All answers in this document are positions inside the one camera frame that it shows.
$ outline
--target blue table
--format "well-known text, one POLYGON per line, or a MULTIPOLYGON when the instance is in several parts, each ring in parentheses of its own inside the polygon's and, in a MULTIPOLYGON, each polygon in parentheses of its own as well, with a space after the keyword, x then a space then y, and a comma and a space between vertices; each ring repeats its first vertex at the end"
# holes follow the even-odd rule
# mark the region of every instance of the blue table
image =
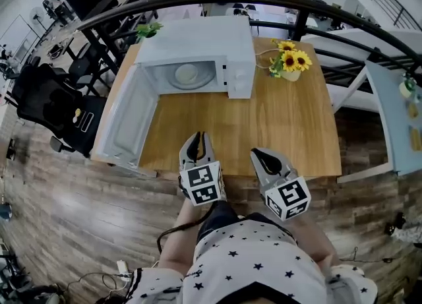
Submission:
MULTIPOLYGON (((378 104, 388 161, 377 167, 341 176, 337 179, 338 183, 363 179, 387 171, 395 171, 398 175, 405 175, 422 169, 422 151, 412 149, 410 138, 412 127, 419 132, 422 130, 422 104, 417 105, 419 115, 411 119, 407 112, 409 101, 401 95, 398 88, 403 81, 402 75, 397 71, 390 71, 370 61, 366 61, 365 65, 350 85, 341 102, 334 106, 334 111, 337 111, 367 78, 378 104)), ((417 92, 422 95, 420 87, 417 87, 417 92)))

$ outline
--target cable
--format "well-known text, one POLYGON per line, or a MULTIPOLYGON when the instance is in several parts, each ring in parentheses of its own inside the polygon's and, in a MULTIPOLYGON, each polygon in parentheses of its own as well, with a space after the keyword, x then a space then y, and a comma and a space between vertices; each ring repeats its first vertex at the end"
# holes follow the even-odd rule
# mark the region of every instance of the cable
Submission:
POLYGON ((279 49, 278 48, 266 49, 265 51, 262 51, 260 53, 256 53, 255 57, 258 57, 259 55, 263 55, 264 53, 271 52, 271 51, 279 51, 279 49))
POLYGON ((122 287, 122 288, 120 288, 120 289, 111 289, 110 290, 110 292, 108 293, 108 296, 105 298, 105 302, 110 298, 110 296, 111 296, 111 294, 113 293, 113 291, 120 291, 120 290, 123 290, 126 286, 127 286, 127 284, 129 284, 129 281, 127 281, 126 283, 125 283, 125 285, 122 287))
MULTIPOLYGON (((271 52, 271 51, 279 51, 279 49, 278 48, 266 49, 265 51, 262 51, 260 53, 256 53, 255 57, 258 57, 259 55, 262 55, 264 53, 271 52)), ((269 69, 271 67, 271 65, 270 66, 261 66, 261 65, 256 64, 256 67, 258 67, 260 69, 269 69)))
POLYGON ((165 232, 163 232, 160 236, 158 236, 157 238, 157 247, 158 247, 158 251, 160 252, 160 254, 163 252, 163 249, 161 247, 161 239, 166 236, 169 235, 171 233, 175 233, 176 231, 182 231, 182 230, 186 230, 192 227, 195 227, 201 223, 203 223, 203 221, 205 221, 212 213, 212 211, 214 210, 214 208, 217 206, 217 202, 213 202, 212 206, 210 207, 210 209, 206 212, 206 214, 201 217, 199 220, 195 221, 195 222, 191 222, 191 223, 186 223, 186 224, 182 224, 181 226, 178 226, 176 228, 171 228, 166 230, 165 232))
POLYGON ((356 259, 356 254, 357 251, 359 250, 358 247, 355 247, 353 252, 351 253, 351 255, 353 255, 352 258, 339 258, 342 262, 358 262, 358 263, 379 263, 379 262, 384 262, 384 263, 391 263, 393 260, 396 260, 398 258, 382 258, 379 260, 357 260, 356 259))
POLYGON ((63 292, 63 293, 65 293, 65 292, 68 292, 68 290, 69 290, 69 288, 70 288, 70 286, 72 285, 72 284, 75 284, 75 283, 79 283, 81 280, 83 280, 85 277, 87 277, 87 276, 90 276, 90 275, 102 275, 102 282, 103 282, 103 284, 104 284, 104 286, 107 288, 107 289, 110 289, 110 290, 113 290, 113 291, 115 291, 115 290, 117 290, 117 283, 116 283, 116 281, 115 281, 115 279, 113 278, 113 276, 115 276, 115 277, 127 277, 127 278, 130 278, 131 277, 131 274, 107 274, 106 272, 89 272, 89 273, 87 273, 87 274, 85 274, 85 275, 83 275, 83 276, 81 276, 78 280, 75 280, 75 281, 73 281, 73 282, 70 282, 70 283, 68 283, 67 284, 67 287, 66 287, 66 290, 63 292), (113 280, 113 283, 114 283, 114 289, 111 289, 106 283, 105 283, 105 281, 104 281, 104 277, 105 276, 108 276, 108 277, 110 277, 112 280, 113 280))

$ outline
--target white microwave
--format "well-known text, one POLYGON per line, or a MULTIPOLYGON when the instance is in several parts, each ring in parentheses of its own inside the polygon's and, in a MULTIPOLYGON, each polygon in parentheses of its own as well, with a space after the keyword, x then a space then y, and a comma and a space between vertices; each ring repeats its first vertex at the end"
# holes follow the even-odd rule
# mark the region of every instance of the white microwave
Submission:
POLYGON ((138 171, 138 163, 161 94, 227 92, 251 97, 255 51, 247 17, 213 16, 164 22, 142 41, 115 97, 98 156, 138 171))
POLYGON ((227 92, 249 99, 255 51, 245 16, 211 16, 164 22, 142 41, 135 66, 157 93, 227 92))

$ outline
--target wooden table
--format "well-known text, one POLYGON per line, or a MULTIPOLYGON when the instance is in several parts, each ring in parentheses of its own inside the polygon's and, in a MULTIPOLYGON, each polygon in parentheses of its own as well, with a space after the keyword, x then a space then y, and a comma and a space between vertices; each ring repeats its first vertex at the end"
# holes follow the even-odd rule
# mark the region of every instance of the wooden table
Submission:
MULTIPOLYGON (((255 51, 274 48, 269 38, 255 38, 255 51)), ((227 93, 169 94, 160 96, 146 138, 140 167, 178 171, 179 150, 196 131, 211 138, 224 175, 254 176, 249 152, 267 147, 284 153, 306 177, 341 175, 340 149, 334 114, 317 56, 311 44, 296 42, 313 62, 297 82, 272 78, 256 68, 250 100, 229 99, 227 93)), ((94 149, 129 67, 140 45, 129 49, 107 99, 94 149)), ((268 65, 275 52, 257 57, 268 65)))

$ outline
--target yellow flower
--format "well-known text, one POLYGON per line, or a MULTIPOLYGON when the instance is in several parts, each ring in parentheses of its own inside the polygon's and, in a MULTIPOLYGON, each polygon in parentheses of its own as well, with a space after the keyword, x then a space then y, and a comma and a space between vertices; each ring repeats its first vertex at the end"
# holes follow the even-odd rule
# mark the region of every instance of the yellow flower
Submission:
POLYGON ((285 51, 282 55, 283 70, 293 72, 297 69, 296 52, 285 51))
POLYGON ((293 44, 292 42, 281 42, 277 46, 282 51, 294 51, 295 50, 295 44, 293 44))
POLYGON ((297 66, 296 68, 300 71, 309 69, 309 65, 312 65, 312 61, 309 59, 308 55, 304 51, 296 52, 297 66))

